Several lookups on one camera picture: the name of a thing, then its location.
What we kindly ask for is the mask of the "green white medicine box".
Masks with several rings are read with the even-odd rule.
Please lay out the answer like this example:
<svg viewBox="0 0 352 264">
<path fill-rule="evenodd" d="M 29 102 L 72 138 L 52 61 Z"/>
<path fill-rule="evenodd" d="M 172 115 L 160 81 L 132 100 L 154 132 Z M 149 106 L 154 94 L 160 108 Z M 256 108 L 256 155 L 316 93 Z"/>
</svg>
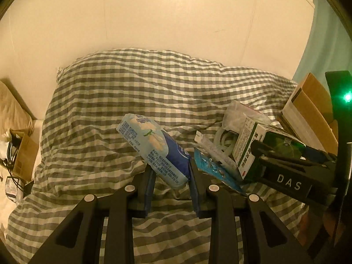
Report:
<svg viewBox="0 0 352 264">
<path fill-rule="evenodd" d="M 299 139 L 289 135 L 289 133 L 280 128 L 258 123 L 250 118 L 246 118 L 232 153 L 242 180 L 246 178 L 249 179 L 247 175 L 254 175 L 254 169 L 250 172 L 251 168 L 255 166 L 255 156 L 251 153 L 251 143 L 258 140 L 270 144 L 281 139 L 301 142 Z"/>
</svg>

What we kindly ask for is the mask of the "large brown cardboard box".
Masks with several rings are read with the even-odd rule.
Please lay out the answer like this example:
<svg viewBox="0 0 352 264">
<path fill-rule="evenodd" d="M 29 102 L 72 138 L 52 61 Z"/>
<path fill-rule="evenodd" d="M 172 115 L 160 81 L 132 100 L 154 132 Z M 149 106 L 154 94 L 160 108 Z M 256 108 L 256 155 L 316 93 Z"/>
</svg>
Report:
<svg viewBox="0 0 352 264">
<path fill-rule="evenodd" d="M 279 122 L 305 145 L 338 154 L 338 125 L 331 97 L 312 73 L 295 88 L 279 115 Z"/>
</svg>

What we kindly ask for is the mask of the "small brown cardboard box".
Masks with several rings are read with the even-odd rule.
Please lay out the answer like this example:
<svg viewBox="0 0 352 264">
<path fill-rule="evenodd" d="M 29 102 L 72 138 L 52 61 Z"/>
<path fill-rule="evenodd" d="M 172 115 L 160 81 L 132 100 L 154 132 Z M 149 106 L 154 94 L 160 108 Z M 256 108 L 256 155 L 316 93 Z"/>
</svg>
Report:
<svg viewBox="0 0 352 264">
<path fill-rule="evenodd" d="M 25 183 L 32 180 L 39 145 L 29 136 L 28 130 L 10 130 L 13 144 L 18 148 L 13 174 Z"/>
</svg>

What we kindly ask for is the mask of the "teal blister card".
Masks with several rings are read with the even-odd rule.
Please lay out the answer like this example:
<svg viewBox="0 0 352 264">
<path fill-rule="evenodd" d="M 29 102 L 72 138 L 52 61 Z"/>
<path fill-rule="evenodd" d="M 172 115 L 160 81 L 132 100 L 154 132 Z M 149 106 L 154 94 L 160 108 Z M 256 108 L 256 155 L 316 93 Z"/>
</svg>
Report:
<svg viewBox="0 0 352 264">
<path fill-rule="evenodd" d="M 194 160 L 198 169 L 208 175 L 218 179 L 229 188 L 244 194 L 239 183 L 222 166 L 208 158 L 198 149 L 194 149 Z"/>
</svg>

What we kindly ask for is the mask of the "grey white checkered duvet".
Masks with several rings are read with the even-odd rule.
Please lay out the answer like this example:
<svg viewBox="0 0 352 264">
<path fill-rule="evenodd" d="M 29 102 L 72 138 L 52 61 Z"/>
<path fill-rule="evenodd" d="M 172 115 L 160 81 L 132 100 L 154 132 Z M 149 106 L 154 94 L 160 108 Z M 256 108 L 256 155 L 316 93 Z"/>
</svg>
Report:
<svg viewBox="0 0 352 264">
<path fill-rule="evenodd" d="M 28 263 L 84 196 L 112 194 L 144 171 L 116 130 L 126 114 L 155 120 L 192 153 L 196 132 L 212 138 L 232 101 L 277 125 L 295 88 L 273 73 L 172 51 L 118 49 L 76 60 L 57 73 L 32 192 L 9 216 L 9 252 Z"/>
</svg>

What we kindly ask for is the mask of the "teal curtain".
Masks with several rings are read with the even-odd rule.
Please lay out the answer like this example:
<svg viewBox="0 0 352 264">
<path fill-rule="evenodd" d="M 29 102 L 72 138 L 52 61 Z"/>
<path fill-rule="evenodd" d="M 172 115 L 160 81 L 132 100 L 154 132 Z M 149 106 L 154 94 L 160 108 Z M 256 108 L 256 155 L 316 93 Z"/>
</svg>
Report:
<svg viewBox="0 0 352 264">
<path fill-rule="evenodd" d="M 351 39 L 326 0 L 313 0 L 312 28 L 293 80 L 300 82 L 307 73 L 328 88 L 325 73 L 351 71 Z"/>
</svg>

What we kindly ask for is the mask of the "beige pillow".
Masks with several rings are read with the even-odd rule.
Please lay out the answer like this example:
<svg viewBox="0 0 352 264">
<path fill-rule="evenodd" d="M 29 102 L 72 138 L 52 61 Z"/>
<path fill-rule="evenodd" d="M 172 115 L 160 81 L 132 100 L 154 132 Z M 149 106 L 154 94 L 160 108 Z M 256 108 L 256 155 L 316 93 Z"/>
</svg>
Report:
<svg viewBox="0 0 352 264">
<path fill-rule="evenodd" d="M 9 129 L 24 130 L 31 135 L 33 132 L 32 118 L 3 82 L 1 82 L 0 102 L 1 135 Z"/>
</svg>

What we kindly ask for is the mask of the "blue white tissue pack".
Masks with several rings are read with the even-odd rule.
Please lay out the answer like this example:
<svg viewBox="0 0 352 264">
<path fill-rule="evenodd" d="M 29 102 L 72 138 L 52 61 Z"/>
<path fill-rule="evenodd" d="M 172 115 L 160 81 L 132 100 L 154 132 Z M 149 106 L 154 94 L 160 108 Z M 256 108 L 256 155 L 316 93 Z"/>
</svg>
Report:
<svg viewBox="0 0 352 264">
<path fill-rule="evenodd" d="M 128 113 L 117 131 L 172 189 L 181 189 L 190 179 L 190 155 L 154 120 Z"/>
</svg>

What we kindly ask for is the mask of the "clear plastic bag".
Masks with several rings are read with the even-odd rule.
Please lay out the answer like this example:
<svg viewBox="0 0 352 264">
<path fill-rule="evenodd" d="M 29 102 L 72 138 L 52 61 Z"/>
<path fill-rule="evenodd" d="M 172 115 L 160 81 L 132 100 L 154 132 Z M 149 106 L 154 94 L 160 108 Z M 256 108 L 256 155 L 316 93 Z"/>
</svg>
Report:
<svg viewBox="0 0 352 264">
<path fill-rule="evenodd" d="M 262 114 L 253 108 L 234 100 L 225 111 L 221 127 L 223 130 L 232 131 L 239 134 L 245 124 L 246 118 L 250 118 L 255 122 L 265 125 L 271 124 L 270 118 L 265 114 Z"/>
</svg>

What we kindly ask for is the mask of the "grey green strap tool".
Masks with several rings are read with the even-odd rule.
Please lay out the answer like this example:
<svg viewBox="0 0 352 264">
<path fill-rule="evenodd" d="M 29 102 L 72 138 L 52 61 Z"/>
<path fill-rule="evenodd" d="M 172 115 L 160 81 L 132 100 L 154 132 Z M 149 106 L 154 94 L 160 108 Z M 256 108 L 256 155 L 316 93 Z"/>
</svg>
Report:
<svg viewBox="0 0 352 264">
<path fill-rule="evenodd" d="M 235 133 L 231 130 L 224 130 L 222 127 L 220 127 L 215 133 L 213 143 L 223 153 L 229 156 L 232 154 L 235 148 L 238 137 L 238 133 Z"/>
</svg>

